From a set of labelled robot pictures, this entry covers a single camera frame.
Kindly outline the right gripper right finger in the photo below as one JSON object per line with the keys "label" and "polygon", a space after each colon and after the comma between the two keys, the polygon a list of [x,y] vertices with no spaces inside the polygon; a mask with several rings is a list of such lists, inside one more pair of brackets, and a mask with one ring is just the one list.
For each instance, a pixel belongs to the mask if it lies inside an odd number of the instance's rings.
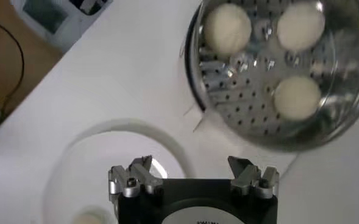
{"label": "right gripper right finger", "polygon": [[234,175],[230,181],[231,191],[240,197],[255,194],[257,198],[278,196],[279,172],[268,166],[264,172],[251,161],[234,156],[228,157],[228,163]]}

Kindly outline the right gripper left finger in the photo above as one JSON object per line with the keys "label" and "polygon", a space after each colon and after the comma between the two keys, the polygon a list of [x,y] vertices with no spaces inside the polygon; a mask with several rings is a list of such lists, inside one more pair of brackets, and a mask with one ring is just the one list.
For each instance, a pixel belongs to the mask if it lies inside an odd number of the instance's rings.
{"label": "right gripper left finger", "polygon": [[115,198],[120,195],[134,198],[143,189],[148,195],[163,194],[163,180],[153,176],[149,171],[152,165],[151,155],[135,158],[125,169],[123,166],[113,166],[108,171],[108,195]]}

